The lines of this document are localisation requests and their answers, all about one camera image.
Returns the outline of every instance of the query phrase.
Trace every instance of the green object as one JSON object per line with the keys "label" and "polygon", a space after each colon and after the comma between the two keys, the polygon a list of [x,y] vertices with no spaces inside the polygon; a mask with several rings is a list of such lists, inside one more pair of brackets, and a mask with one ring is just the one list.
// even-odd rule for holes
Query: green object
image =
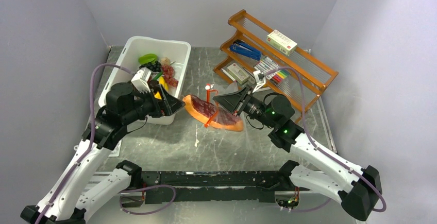
{"label": "green object", "polygon": [[162,73],[164,73],[164,71],[159,72],[152,80],[158,80],[158,78],[162,76]]}
{"label": "green object", "polygon": [[149,54],[146,54],[146,55],[140,57],[138,59],[138,62],[140,63],[140,65],[144,65],[147,63],[154,63],[157,59],[158,59],[158,56],[156,56],[153,53],[149,53]]}

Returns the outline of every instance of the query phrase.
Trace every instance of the gray tabletop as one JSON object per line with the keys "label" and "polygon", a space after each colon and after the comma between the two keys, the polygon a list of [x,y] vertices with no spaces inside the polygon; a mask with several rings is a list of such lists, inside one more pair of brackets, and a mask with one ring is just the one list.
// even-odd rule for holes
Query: gray tabletop
{"label": "gray tabletop", "polygon": [[[112,47],[108,62],[115,63],[122,49],[121,46]],[[205,99],[206,83],[226,86],[226,81],[213,71],[225,57],[224,52],[218,48],[192,48],[182,96],[195,94]],[[112,68],[104,70],[96,99],[99,98],[111,71]],[[266,93],[268,91],[260,92],[256,97],[262,98]],[[297,112],[293,118],[296,119],[299,115]],[[120,155],[106,159],[98,170],[112,171],[122,160],[130,160],[143,170],[278,170],[287,160],[316,169],[301,158],[273,145],[267,137],[270,129],[257,130],[244,121],[246,123],[243,132],[204,128],[185,110],[181,110],[171,125],[147,124],[125,136]],[[332,150],[333,141],[320,101],[308,112],[307,123],[312,136]],[[252,124],[260,126],[256,120]],[[137,124],[132,124],[129,129],[137,127]]]}

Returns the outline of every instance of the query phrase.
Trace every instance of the meat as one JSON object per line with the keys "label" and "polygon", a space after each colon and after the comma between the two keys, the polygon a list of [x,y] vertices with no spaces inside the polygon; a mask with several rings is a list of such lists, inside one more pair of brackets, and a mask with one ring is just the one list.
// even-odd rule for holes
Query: meat
{"label": "meat", "polygon": [[223,108],[206,102],[195,95],[188,95],[183,101],[186,104],[185,109],[198,121],[206,124],[218,109],[218,113],[213,118],[210,126],[218,129],[243,131],[244,125],[241,117],[234,116]]}

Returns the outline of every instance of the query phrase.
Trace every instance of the wall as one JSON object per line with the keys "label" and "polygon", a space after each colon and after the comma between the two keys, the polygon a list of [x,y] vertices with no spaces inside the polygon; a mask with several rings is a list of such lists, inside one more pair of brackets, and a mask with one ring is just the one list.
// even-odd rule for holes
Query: wall
{"label": "wall", "polygon": [[135,35],[219,47],[235,29],[231,15],[246,9],[310,48],[336,0],[85,0],[108,44]]}
{"label": "wall", "polygon": [[23,223],[73,155],[108,49],[83,0],[0,0],[0,216]]}
{"label": "wall", "polygon": [[437,0],[338,0],[313,53],[340,74],[323,100],[339,153],[379,169],[385,213],[434,223]]}

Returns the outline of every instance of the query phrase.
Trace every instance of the red grapes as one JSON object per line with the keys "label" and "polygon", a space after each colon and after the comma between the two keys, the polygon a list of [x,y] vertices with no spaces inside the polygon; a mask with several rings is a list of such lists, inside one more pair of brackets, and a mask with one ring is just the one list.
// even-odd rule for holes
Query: red grapes
{"label": "red grapes", "polygon": [[179,82],[178,80],[173,78],[175,76],[175,69],[173,69],[173,67],[171,67],[170,65],[162,65],[161,69],[162,74],[164,75],[165,82],[174,88],[177,87]]}

